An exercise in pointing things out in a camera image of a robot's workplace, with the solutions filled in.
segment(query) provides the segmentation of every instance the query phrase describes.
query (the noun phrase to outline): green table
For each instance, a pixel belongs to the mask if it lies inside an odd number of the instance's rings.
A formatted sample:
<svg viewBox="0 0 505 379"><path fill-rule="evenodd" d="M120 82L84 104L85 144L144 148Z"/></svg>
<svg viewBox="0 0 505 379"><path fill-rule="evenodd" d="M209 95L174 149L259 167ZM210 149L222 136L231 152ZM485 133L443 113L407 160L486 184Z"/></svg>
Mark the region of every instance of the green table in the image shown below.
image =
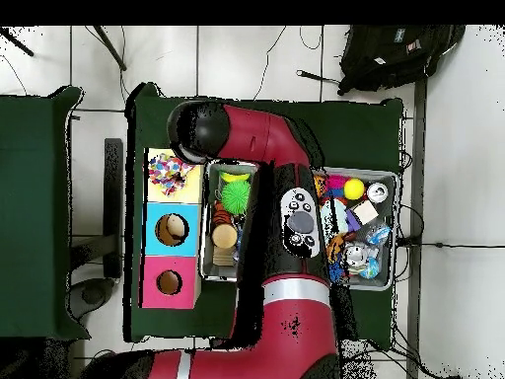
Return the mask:
<svg viewBox="0 0 505 379"><path fill-rule="evenodd" d="M0 336L85 339L70 318L67 117L81 89L0 96Z"/></svg>
<svg viewBox="0 0 505 379"><path fill-rule="evenodd" d="M133 214L127 215L126 220L127 234L132 235L132 243L127 244L126 252L129 249L133 257L132 265L129 261L125 263L126 267L130 267L125 286L129 284L131 288L131 301L137 301L142 229L142 155L145 147L170 147L167 118L174 107L185 99L160 97L156 86L148 83L138 86L128 101L127 183L134 191L134 198L131 198L131 193L128 194L127 208ZM400 100L390 100L381 105L267 101L231 104L304 120L323 148L326 166L398 172ZM203 281L195 308L189 311L140 309L132 303L131 310L125 313L125 331L131 332L134 341L146 335L225 338L232 327L235 290L234 283ZM391 345L392 292L391 288L386 291L351 292L359 339L373 340L384 349Z"/></svg>

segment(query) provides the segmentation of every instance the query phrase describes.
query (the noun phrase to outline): cyan box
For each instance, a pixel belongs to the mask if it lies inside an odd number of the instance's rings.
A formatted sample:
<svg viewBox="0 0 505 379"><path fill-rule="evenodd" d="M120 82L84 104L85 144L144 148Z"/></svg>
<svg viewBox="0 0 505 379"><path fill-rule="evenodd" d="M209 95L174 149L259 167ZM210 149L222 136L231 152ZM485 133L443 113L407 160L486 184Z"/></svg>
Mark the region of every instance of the cyan box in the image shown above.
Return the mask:
<svg viewBox="0 0 505 379"><path fill-rule="evenodd" d="M199 205L184 203L147 203L146 228L146 256L186 256L194 257L197 253L198 230L200 219L198 217ZM182 244L167 246L156 237L156 224L158 220L168 214L180 215L186 220L189 232Z"/></svg>

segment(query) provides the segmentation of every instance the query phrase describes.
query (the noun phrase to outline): shape sorter box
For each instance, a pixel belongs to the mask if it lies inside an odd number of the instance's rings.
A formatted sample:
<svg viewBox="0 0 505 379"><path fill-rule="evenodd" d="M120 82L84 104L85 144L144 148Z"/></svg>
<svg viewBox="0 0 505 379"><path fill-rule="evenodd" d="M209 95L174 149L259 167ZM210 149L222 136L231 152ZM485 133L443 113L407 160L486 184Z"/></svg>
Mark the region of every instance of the shape sorter box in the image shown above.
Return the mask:
<svg viewBox="0 0 505 379"><path fill-rule="evenodd" d="M173 295L163 293L158 284L158 277L167 270L180 277L179 292ZM201 283L197 272L197 257L146 256L143 271L141 308L194 308Z"/></svg>
<svg viewBox="0 0 505 379"><path fill-rule="evenodd" d="M203 171L194 166L184 177L183 187L166 194L167 188L159 179L168 175L170 162L172 169L180 168L180 161L171 160L175 156L170 149L146 149L144 176L144 204L146 218L143 220L143 262L140 272L139 306L141 308L192 309L200 293L200 275L197 272L197 253L201 218L201 197ZM169 246L156 236L158 221L166 215L174 214L182 219L185 227L180 244ZM176 293L164 293L159 277L170 271L180 281Z"/></svg>

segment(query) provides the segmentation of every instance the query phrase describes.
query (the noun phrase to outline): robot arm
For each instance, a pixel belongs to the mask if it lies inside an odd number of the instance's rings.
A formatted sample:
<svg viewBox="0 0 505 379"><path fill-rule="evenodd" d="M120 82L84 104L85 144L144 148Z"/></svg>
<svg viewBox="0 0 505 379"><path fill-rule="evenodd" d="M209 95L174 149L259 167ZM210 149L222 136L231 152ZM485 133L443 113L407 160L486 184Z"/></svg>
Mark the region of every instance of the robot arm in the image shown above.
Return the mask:
<svg viewBox="0 0 505 379"><path fill-rule="evenodd" d="M253 238L241 247L239 279L260 282L263 317L253 347L159 352L148 379L302 379L323 359L332 365L326 370L337 369L321 220L299 133L282 116L215 102L179 105L168 132L171 148L189 163L260 163L263 181L252 185L244 230ZM268 170L271 176L260 175ZM258 246L261 263L251 257Z"/></svg>

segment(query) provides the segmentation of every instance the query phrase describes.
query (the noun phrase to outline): purple toy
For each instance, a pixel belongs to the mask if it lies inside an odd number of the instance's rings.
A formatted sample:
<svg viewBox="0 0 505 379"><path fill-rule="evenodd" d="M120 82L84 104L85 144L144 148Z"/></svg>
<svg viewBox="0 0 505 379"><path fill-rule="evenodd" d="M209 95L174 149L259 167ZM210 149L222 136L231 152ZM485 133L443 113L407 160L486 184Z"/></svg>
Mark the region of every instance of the purple toy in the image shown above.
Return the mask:
<svg viewBox="0 0 505 379"><path fill-rule="evenodd" d="M358 231L361 228L361 225L354 216L354 214L352 213L352 211L350 209L347 209L345 213L347 214L347 224L349 225L349 232Z"/></svg>

